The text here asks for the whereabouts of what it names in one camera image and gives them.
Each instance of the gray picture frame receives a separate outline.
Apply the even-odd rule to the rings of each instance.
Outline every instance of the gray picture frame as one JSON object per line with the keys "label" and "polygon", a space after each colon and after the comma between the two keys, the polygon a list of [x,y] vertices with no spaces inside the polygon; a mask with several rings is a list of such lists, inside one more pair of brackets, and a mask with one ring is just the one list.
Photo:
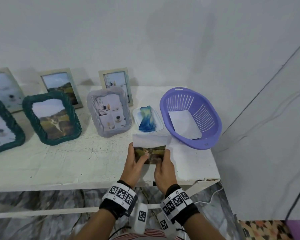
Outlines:
{"label": "gray picture frame", "polygon": [[18,82],[16,81],[16,79],[13,77],[11,71],[9,70],[8,67],[3,67],[3,68],[0,68],[0,73],[4,73],[8,76],[9,80],[12,82],[13,84],[13,88],[14,89],[18,89],[21,97],[20,97],[20,106],[14,108],[14,107],[9,107],[7,104],[4,103],[3,101],[3,104],[5,105],[5,107],[8,109],[8,111],[10,113],[14,113],[14,112],[18,112],[18,111],[21,111],[22,110],[22,101],[24,100],[25,98],[25,95],[24,95],[24,92],[22,91],[21,87],[19,86]]}
{"label": "gray picture frame", "polygon": [[[101,123],[98,109],[96,107],[96,99],[99,97],[104,97],[109,94],[118,94],[120,98],[120,102],[122,104],[123,115],[126,119],[126,125],[124,128],[118,128],[114,130],[104,131],[104,127]],[[87,106],[91,113],[92,121],[96,127],[98,134],[102,137],[112,137],[116,134],[124,133],[128,131],[132,126],[132,118],[130,115],[130,110],[128,106],[128,98],[125,95],[125,92],[120,87],[111,87],[106,90],[95,90],[90,91],[87,96]]]}
{"label": "gray picture frame", "polygon": [[82,101],[80,99],[80,96],[79,96],[79,93],[77,91],[77,87],[76,87],[76,84],[73,80],[73,77],[72,77],[72,74],[71,74],[71,71],[70,71],[70,68],[63,68],[63,69],[56,69],[56,70],[49,70],[49,71],[42,71],[42,72],[39,72],[39,76],[40,76],[40,86],[42,87],[42,89],[44,89],[44,91],[46,92],[50,92],[47,88],[47,85],[44,81],[44,76],[48,76],[48,75],[53,75],[53,74],[58,74],[58,73],[67,73],[67,76],[68,76],[68,79],[69,79],[69,82],[71,84],[71,87],[73,89],[73,93],[75,95],[75,98],[78,102],[78,104],[73,104],[73,107],[75,109],[78,109],[78,108],[82,108],[83,105],[82,105]]}
{"label": "gray picture frame", "polygon": [[132,94],[131,94],[131,88],[130,88],[130,83],[129,83],[129,75],[128,75],[128,68],[118,68],[118,69],[112,69],[112,70],[103,70],[99,71],[99,77],[100,77],[100,82],[101,86],[103,89],[108,89],[106,86],[105,82],[105,75],[111,74],[111,73],[118,73],[118,72],[124,72],[124,78],[126,81],[126,86],[127,86],[127,92],[128,92],[128,105],[133,106],[133,99],[132,99]]}

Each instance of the patterned rug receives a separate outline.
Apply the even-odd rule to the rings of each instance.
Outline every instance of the patterned rug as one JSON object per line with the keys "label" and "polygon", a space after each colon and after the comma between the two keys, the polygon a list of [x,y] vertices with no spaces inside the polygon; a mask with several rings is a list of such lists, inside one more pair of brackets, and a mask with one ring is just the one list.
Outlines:
{"label": "patterned rug", "polygon": [[292,240],[288,227],[280,220],[239,221],[247,240]]}

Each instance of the white tabletop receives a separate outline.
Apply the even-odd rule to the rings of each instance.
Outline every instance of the white tabletop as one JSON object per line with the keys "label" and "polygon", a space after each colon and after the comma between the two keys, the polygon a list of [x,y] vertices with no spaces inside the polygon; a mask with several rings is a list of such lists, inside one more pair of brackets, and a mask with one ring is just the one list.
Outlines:
{"label": "white tabletop", "polygon": [[[161,97],[172,87],[131,87],[134,106],[150,105],[160,115]],[[141,133],[138,126],[110,138],[100,137],[86,106],[90,90],[97,86],[78,86],[84,107],[76,109],[82,126],[79,138],[49,146],[42,143],[23,112],[14,113],[26,134],[24,145],[0,153],[0,191],[69,190],[108,188],[118,181],[127,157],[132,134]],[[211,150],[192,149],[164,128],[156,132],[167,134],[167,148],[175,165],[180,185],[192,185],[197,180],[220,180]],[[138,186],[153,185],[155,165],[144,165]]]}

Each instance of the plastic basket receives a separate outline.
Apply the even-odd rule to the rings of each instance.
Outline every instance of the plastic basket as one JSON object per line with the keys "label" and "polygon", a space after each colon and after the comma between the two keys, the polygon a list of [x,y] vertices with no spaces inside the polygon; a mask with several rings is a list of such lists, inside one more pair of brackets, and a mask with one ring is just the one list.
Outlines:
{"label": "plastic basket", "polygon": [[[222,130],[220,117],[208,99],[200,93],[188,88],[172,88],[161,98],[160,110],[167,130],[187,146],[197,150],[206,150],[217,143]],[[175,132],[169,111],[180,110],[190,112],[202,133],[201,138],[191,140]]]}

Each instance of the forearm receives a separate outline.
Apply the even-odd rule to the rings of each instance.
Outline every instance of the forearm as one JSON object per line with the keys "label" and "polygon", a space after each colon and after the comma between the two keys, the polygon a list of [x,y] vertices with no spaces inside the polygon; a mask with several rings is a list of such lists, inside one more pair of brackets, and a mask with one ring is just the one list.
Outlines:
{"label": "forearm", "polygon": [[73,240],[108,240],[116,219],[108,210],[93,214]]}
{"label": "forearm", "polygon": [[210,222],[200,213],[192,215],[184,224],[191,240],[225,240]]}

